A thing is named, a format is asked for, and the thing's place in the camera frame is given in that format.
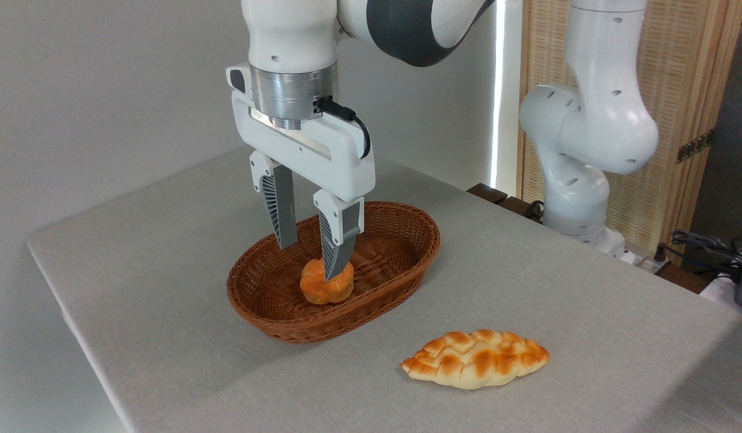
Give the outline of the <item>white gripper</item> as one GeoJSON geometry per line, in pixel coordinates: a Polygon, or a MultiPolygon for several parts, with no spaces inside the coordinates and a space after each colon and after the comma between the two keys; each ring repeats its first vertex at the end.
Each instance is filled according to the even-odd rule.
{"type": "Polygon", "coordinates": [[[313,200],[320,211],[324,275],[337,277],[363,232],[362,196],[376,186],[374,155],[362,158],[362,129],[332,114],[302,121],[299,131],[282,129],[255,109],[248,63],[228,67],[226,75],[239,135],[256,150],[250,155],[253,189],[264,197],[280,249],[297,243],[293,170],[321,188],[313,200]]]}

